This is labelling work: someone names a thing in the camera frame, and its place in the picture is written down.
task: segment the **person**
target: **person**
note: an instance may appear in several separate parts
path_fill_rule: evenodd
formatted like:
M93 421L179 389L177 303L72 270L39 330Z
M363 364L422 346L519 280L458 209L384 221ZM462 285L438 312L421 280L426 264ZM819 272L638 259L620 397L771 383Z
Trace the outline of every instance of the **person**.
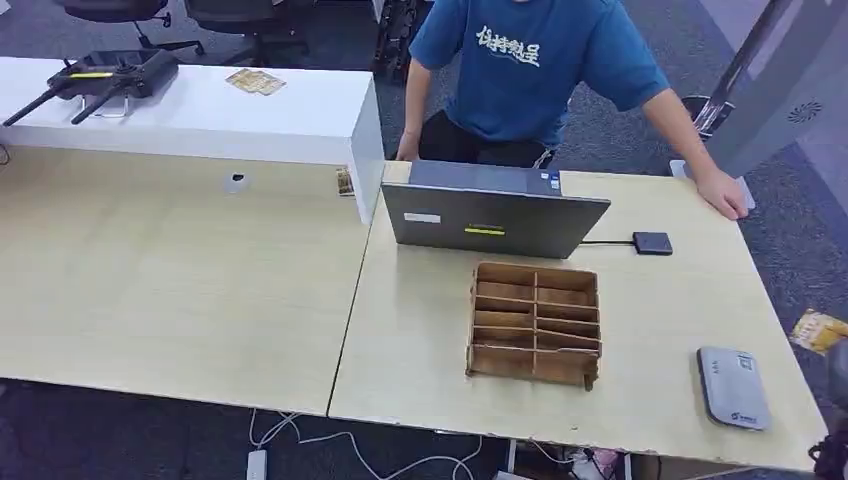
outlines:
M719 212L748 214L618 0L436 0L409 50L397 160L544 168L585 82L619 111L641 106ZM455 95L424 123L432 72L460 51Z

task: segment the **man's right arm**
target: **man's right arm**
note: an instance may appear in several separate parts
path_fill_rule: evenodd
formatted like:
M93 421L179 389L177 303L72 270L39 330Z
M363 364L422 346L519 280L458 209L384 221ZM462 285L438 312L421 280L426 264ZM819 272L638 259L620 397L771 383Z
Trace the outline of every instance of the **man's right arm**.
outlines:
M453 59L462 46L468 17L468 0L436 0L409 46L412 59L406 82L406 124L397 160L418 158L430 78Z
M409 78L406 81L406 117L403 135L400 137L397 160L410 162L418 158L418 143L424 126L424 105L430 90L432 72L413 58L409 62Z

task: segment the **yellow package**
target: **yellow package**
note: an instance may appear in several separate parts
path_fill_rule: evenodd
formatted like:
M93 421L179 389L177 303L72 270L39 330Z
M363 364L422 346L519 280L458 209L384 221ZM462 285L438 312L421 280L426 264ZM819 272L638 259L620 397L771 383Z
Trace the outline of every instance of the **yellow package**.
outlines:
M848 337L848 324L830 315L807 309L792 329L789 340L807 350L824 355L843 337Z

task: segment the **man's right hand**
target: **man's right hand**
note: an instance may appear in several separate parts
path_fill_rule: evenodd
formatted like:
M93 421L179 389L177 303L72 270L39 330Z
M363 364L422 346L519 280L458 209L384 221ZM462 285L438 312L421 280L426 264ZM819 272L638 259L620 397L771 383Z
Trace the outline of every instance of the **man's right hand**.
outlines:
M398 146L398 154L395 160L401 162L411 162L418 159L418 143L421 141L421 134L415 132L403 132L400 137L400 145Z

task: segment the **laptop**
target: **laptop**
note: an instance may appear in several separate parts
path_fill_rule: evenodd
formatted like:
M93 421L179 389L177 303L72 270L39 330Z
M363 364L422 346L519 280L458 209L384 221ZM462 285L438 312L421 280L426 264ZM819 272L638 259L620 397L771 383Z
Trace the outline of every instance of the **laptop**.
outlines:
M382 191L400 244L546 258L571 255L610 205L563 197L559 172L428 160Z

